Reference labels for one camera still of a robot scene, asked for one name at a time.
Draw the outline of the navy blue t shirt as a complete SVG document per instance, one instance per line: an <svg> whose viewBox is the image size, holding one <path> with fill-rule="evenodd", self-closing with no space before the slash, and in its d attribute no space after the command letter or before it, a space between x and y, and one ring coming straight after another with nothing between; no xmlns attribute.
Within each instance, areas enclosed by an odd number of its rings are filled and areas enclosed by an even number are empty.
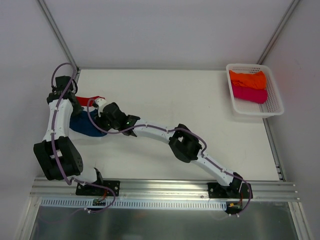
<svg viewBox="0 0 320 240"><path fill-rule="evenodd" d="M89 137L104 137L107 134L98 130L90 121L87 111L83 110L80 114L71 116L69 121L71 130L89 136Z"/></svg>

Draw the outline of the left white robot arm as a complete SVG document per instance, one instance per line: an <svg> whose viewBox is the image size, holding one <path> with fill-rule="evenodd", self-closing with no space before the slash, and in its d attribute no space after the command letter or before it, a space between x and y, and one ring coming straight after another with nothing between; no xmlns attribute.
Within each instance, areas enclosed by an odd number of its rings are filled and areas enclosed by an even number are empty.
<svg viewBox="0 0 320 240"><path fill-rule="evenodd" d="M58 76L55 83L46 99L50 110L47 130L42 141L33 146L33 152L49 181L80 181L93 195L99 195L105 188L101 173L84 165L69 138L71 117L80 116L83 110L73 92L73 81L70 76Z"/></svg>

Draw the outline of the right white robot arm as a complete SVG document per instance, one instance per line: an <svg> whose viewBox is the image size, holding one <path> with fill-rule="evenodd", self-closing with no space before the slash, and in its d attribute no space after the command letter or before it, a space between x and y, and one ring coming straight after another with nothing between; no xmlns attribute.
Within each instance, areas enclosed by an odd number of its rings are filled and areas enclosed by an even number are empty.
<svg viewBox="0 0 320 240"><path fill-rule="evenodd" d="M252 199L251 185L237 172L213 159L206 152L207 143L184 124L169 128L150 123L138 116L125 114L116 103L107 103L103 98L94 100L92 105L97 109L97 116L92 123L101 132L108 135L145 137L167 144L178 160L186 164L193 163L212 175L222 197Z"/></svg>

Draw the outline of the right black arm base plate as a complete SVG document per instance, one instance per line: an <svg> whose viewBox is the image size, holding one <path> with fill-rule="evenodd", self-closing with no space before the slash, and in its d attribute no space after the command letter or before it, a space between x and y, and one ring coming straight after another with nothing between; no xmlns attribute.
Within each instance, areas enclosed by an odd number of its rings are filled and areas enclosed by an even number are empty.
<svg viewBox="0 0 320 240"><path fill-rule="evenodd" d="M210 199L249 199L252 198L251 185L244 182L222 186L217 182L208 182L208 197Z"/></svg>

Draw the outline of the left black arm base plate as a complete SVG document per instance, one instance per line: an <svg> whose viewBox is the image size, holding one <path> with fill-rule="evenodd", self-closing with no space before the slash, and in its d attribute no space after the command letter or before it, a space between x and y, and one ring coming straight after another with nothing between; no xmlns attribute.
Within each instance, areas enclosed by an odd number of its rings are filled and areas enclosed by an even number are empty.
<svg viewBox="0 0 320 240"><path fill-rule="evenodd" d="M97 186L107 187L108 189L95 187L90 184L81 185L77 184L75 194L77 196L92 196L92 197L102 197L104 194L106 196L113 196L111 190L114 192L115 196L119 196L120 192L120 181L119 180L103 180L102 182L96 181L93 184Z"/></svg>

